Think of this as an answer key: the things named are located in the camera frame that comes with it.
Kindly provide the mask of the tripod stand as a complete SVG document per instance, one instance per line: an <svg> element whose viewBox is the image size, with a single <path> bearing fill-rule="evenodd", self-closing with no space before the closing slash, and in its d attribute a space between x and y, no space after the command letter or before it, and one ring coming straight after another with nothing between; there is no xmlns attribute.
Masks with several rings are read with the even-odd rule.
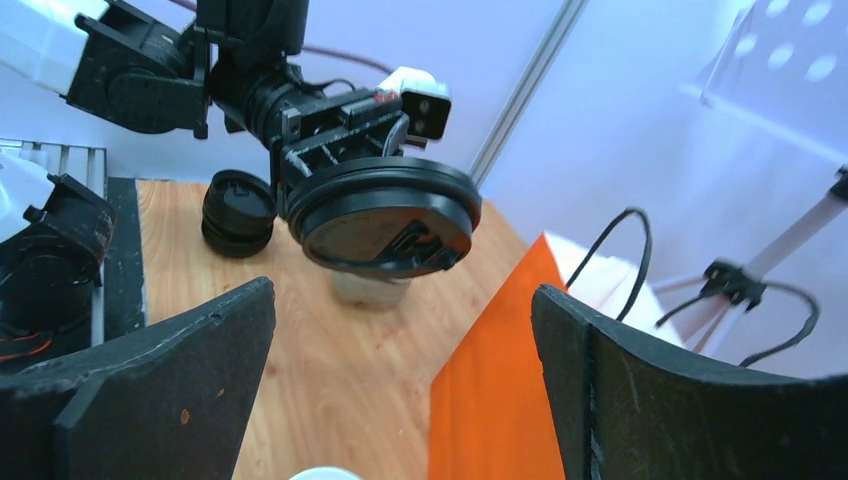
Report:
<svg viewBox="0 0 848 480"><path fill-rule="evenodd" d="M767 290L775 289L800 298L809 308L809 316L798 332L788 340L749 355L739 365L750 367L765 358L793 348L805 340L818 324L821 314L818 301L812 294L801 288L786 282L768 281L764 276L847 210L847 167L845 165L839 168L836 177L837 180L821 201L748 263L737 265L727 260L717 259L698 277L657 283L654 286L656 293L679 290L695 284L699 284L701 289L695 297L684 301L660 317L654 323L654 327L657 329L663 327L674 315L700 301L710 302L711 313L698 320L693 330L698 331L704 326L708 328L696 344L695 351L704 356L711 356L723 342L733 324L757 307Z"/></svg>

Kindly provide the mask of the white paper cup stack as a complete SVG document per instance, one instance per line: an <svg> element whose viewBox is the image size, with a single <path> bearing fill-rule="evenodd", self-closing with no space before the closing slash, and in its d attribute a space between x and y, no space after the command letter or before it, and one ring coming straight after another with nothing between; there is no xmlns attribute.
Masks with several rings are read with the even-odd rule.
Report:
<svg viewBox="0 0 848 480"><path fill-rule="evenodd" d="M289 480L362 480L362 478L341 467L318 466L297 472Z"/></svg>

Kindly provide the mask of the stack of black lids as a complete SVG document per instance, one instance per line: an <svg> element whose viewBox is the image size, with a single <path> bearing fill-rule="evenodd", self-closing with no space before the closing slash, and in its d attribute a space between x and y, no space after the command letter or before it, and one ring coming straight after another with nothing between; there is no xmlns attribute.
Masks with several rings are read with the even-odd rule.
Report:
<svg viewBox="0 0 848 480"><path fill-rule="evenodd" d="M266 182L245 171L221 170L204 196L201 233L215 253L248 258L267 246L275 218L275 200Z"/></svg>

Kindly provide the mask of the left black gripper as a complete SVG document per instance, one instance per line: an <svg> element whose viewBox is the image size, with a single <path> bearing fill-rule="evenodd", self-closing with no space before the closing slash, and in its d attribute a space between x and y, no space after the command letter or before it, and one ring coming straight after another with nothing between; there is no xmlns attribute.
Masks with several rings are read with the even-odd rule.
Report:
<svg viewBox="0 0 848 480"><path fill-rule="evenodd" d="M286 197L324 167L402 151L411 119L400 95L358 89L281 110L280 135L269 147L276 213L288 217Z"/></svg>

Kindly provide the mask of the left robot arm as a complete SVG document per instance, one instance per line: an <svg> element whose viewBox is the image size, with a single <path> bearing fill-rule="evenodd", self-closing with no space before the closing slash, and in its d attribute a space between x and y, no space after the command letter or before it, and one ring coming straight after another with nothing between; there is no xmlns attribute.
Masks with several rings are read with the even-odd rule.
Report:
<svg viewBox="0 0 848 480"><path fill-rule="evenodd" d="M229 132L271 155L268 189L287 184L283 149L326 130L332 103L290 58L304 45L304 1L200 1L183 31L124 1L5 1L1 61L66 103L142 134L208 134L218 106Z"/></svg>

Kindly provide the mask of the white perforated board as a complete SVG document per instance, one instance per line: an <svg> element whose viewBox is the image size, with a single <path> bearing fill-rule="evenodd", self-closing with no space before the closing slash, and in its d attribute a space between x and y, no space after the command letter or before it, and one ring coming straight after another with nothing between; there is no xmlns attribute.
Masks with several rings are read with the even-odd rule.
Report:
<svg viewBox="0 0 848 480"><path fill-rule="evenodd" d="M682 89L707 107L846 163L846 2L753 2Z"/></svg>

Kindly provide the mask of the black cup lid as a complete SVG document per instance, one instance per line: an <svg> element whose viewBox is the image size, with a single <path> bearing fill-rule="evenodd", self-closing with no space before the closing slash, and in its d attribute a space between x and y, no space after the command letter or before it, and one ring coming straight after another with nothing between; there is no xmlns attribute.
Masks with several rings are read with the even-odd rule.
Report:
<svg viewBox="0 0 848 480"><path fill-rule="evenodd" d="M470 178L412 157L370 157L317 171L285 199L304 255L334 271L410 279L451 269L482 216Z"/></svg>

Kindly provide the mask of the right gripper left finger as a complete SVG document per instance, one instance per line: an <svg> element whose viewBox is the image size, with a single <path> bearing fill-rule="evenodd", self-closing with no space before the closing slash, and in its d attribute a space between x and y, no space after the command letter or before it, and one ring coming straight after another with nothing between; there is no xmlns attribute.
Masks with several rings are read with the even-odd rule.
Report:
<svg viewBox="0 0 848 480"><path fill-rule="evenodd" d="M5 479L229 479L276 325L271 280L1 379Z"/></svg>

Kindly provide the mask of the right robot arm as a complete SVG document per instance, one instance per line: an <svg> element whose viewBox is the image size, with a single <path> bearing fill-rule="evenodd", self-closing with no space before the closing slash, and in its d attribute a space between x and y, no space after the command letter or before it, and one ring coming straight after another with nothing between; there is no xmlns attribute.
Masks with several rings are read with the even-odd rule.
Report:
<svg viewBox="0 0 848 480"><path fill-rule="evenodd" d="M114 229L69 175L1 158L5 479L228 479L275 327L251 280L53 360L89 320ZM539 239L439 372L434 479L843 479L847 379L802 380L698 355L561 289Z"/></svg>

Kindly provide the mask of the orange paper bag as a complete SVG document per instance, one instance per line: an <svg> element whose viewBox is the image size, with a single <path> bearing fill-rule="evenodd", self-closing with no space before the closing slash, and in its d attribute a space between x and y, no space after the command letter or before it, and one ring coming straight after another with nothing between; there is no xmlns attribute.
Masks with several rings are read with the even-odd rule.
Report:
<svg viewBox="0 0 848 480"><path fill-rule="evenodd" d="M535 291L561 290L556 276L539 239L437 374L429 478L569 479L531 323Z"/></svg>

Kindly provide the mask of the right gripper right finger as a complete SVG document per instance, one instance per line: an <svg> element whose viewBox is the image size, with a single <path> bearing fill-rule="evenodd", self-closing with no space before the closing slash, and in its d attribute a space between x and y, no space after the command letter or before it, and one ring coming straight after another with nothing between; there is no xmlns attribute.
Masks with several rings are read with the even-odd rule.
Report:
<svg viewBox="0 0 848 480"><path fill-rule="evenodd" d="M847 379L704 357L550 285L531 323L569 479L843 479Z"/></svg>

